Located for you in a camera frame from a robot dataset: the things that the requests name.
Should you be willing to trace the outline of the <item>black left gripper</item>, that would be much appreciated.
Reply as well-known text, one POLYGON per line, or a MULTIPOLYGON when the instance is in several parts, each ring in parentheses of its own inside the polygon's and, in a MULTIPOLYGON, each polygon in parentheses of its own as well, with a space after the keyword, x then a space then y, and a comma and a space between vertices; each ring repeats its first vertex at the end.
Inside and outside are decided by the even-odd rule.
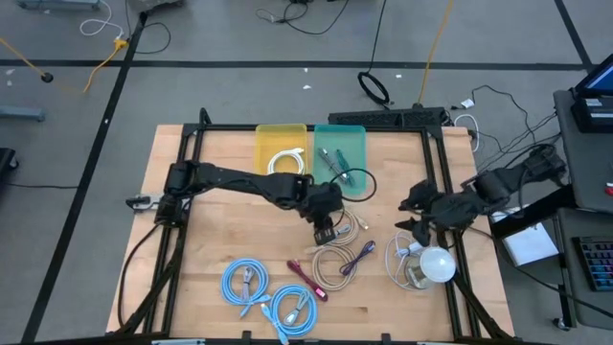
MULTIPOLYGON (((315 228, 331 228, 333 223, 329 214, 342 208, 342 190, 337 184, 310 185, 302 200, 302 218, 313 223, 315 228)), ((332 229, 317 230, 314 239, 316 243, 328 243, 336 239, 336 234, 332 229)))

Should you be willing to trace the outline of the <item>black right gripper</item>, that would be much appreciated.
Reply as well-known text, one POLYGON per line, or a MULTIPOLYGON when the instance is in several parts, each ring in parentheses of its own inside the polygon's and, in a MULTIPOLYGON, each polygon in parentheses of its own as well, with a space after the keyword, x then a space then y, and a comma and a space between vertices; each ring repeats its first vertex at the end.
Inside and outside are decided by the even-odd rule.
POLYGON ((451 228, 468 226, 474 221, 474 193, 464 190, 447 195, 440 193, 434 183, 422 180, 410 189, 398 209, 422 210, 422 220, 409 218, 397 222, 395 227, 409 231, 420 245, 429 245, 429 222, 451 228))

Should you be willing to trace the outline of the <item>white round lamp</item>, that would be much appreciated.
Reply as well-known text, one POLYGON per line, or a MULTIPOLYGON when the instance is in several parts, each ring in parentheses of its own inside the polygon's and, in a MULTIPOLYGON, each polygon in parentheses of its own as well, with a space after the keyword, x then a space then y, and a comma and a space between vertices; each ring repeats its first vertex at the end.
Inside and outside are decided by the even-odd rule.
POLYGON ((420 270, 434 283, 446 283, 456 273, 456 263, 446 249, 427 247, 420 254, 420 270))

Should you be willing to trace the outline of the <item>teal translucent plastic tray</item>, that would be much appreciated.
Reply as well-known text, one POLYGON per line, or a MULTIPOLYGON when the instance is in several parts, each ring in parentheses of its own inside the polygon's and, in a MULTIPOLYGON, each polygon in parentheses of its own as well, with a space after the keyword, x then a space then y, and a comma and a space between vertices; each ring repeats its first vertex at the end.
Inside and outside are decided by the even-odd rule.
POLYGON ((312 175, 316 183, 335 179, 344 196, 358 197, 367 187, 366 130, 363 126, 316 125, 313 132, 312 175))

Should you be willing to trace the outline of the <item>yellow translucent plastic tray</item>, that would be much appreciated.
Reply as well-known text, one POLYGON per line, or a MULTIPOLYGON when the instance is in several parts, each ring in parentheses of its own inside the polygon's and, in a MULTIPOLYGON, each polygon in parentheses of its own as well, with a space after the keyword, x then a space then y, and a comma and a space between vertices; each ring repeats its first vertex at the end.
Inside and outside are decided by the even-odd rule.
POLYGON ((259 125, 256 127, 255 172, 307 172, 308 139, 304 124, 259 125))

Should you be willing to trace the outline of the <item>white box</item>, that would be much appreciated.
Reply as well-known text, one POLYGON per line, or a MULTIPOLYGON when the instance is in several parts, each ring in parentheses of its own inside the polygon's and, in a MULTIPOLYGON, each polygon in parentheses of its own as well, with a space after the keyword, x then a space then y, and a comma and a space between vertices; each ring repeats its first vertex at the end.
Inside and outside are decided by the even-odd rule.
POLYGON ((502 240, 515 266, 530 264, 559 253, 542 223, 505 237, 502 240))

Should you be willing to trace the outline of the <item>grey side table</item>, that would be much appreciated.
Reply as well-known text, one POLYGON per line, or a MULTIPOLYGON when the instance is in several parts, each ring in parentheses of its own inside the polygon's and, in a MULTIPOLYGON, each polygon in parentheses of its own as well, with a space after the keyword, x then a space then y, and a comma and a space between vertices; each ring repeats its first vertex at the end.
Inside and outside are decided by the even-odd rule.
POLYGON ((613 195, 605 191, 613 183, 613 133, 583 133, 571 106, 570 91, 553 94, 571 184, 579 208, 613 214, 613 195))

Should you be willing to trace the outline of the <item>black backlit keyboard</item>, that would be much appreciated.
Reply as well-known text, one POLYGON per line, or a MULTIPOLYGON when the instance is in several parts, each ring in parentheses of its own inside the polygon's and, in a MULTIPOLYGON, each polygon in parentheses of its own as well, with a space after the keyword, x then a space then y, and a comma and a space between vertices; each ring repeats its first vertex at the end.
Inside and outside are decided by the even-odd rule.
POLYGON ((613 236, 573 237, 582 271, 593 291, 613 291, 613 236))

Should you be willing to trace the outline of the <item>black laptop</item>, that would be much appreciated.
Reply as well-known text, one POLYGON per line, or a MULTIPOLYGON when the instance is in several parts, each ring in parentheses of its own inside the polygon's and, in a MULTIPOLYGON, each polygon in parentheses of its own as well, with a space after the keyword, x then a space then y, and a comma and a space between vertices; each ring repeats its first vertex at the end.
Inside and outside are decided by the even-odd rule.
POLYGON ((581 132, 613 133, 613 54, 573 89, 571 112, 581 132))

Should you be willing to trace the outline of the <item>grey metal floor bar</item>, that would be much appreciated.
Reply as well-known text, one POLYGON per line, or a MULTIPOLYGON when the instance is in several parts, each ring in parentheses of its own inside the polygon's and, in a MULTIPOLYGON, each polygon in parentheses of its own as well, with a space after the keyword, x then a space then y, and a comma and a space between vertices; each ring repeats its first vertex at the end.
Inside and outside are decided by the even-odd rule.
POLYGON ((0 118, 17 118, 43 122, 45 112, 42 108, 0 105, 0 118))

